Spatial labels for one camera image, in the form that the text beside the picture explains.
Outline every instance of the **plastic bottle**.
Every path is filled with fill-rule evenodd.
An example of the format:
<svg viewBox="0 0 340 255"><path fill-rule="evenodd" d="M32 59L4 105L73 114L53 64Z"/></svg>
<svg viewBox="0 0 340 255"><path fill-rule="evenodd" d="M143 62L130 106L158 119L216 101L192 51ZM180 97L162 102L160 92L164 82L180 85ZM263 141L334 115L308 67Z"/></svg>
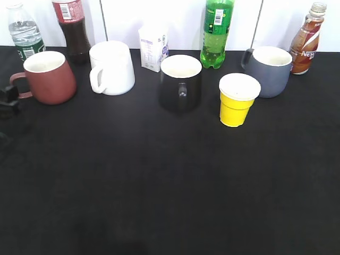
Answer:
<svg viewBox="0 0 340 255"><path fill-rule="evenodd" d="M201 63L204 68L218 69L225 59L235 0L207 0Z"/></svg>
<svg viewBox="0 0 340 255"><path fill-rule="evenodd" d="M21 1L13 0L6 5L9 10L8 29L19 56L25 61L35 53L45 51L46 47L36 22L22 6Z"/></svg>
<svg viewBox="0 0 340 255"><path fill-rule="evenodd" d="M77 64L87 62L90 43L86 35L81 0L52 0L52 4L65 36L67 53L71 61Z"/></svg>
<svg viewBox="0 0 340 255"><path fill-rule="evenodd" d="M320 28L323 23L327 5L314 3L300 31L290 48L293 57L293 74L304 74L308 71L319 45Z"/></svg>

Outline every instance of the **small carton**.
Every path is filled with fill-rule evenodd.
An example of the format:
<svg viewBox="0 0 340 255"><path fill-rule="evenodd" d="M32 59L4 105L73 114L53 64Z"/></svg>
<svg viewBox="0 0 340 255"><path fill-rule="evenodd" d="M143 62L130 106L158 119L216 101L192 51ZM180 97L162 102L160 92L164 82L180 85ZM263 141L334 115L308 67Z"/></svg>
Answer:
<svg viewBox="0 0 340 255"><path fill-rule="evenodd" d="M144 25L138 32L142 67L158 73L169 56L167 28Z"/></svg>

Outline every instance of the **black mug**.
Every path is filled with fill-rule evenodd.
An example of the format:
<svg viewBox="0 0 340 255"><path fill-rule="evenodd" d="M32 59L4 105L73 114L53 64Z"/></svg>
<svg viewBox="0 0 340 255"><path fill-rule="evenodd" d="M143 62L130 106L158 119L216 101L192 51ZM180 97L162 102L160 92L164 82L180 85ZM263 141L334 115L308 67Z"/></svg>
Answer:
<svg viewBox="0 0 340 255"><path fill-rule="evenodd" d="M159 102L171 112L188 112L201 101L201 63L194 57L175 55L161 63Z"/></svg>

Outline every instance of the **white wall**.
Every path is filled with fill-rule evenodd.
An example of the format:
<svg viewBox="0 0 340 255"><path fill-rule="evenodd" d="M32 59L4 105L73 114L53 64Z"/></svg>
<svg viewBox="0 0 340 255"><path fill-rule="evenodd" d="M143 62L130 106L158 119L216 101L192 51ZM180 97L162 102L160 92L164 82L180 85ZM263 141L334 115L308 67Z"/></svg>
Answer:
<svg viewBox="0 0 340 255"><path fill-rule="evenodd" d="M170 49L200 49L205 0L102 0L111 40L121 40L130 48L139 48L138 29L151 17L169 25ZM340 33L335 30L339 0L328 4L321 28L319 51L340 52ZM0 0L0 45L13 45L7 28L6 0ZM50 0L23 0L36 19L47 46L65 46ZM105 40L99 0L82 0L91 44ZM313 0L265 0L254 47L273 45L288 49L308 13ZM227 49L250 47L261 0L235 0Z"/></svg>
<svg viewBox="0 0 340 255"><path fill-rule="evenodd" d="M313 2L317 0L265 0L254 48L278 46L288 50ZM328 6L325 22L320 30L318 51L340 52L340 29L337 27L340 0L321 0L320 2Z"/></svg>

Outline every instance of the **cola bottle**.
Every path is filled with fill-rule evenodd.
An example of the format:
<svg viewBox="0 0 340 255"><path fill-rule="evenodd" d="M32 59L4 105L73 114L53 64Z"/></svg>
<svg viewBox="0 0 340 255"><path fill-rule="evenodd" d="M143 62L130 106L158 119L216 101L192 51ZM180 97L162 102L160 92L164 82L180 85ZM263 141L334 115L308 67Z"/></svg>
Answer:
<svg viewBox="0 0 340 255"><path fill-rule="evenodd" d="M308 71L319 45L320 28L324 22L327 5L314 3L300 31L295 36L290 54L293 57L293 74Z"/></svg>
<svg viewBox="0 0 340 255"><path fill-rule="evenodd" d="M90 43L81 0L52 0L52 4L66 39L70 60L76 64L87 62Z"/></svg>

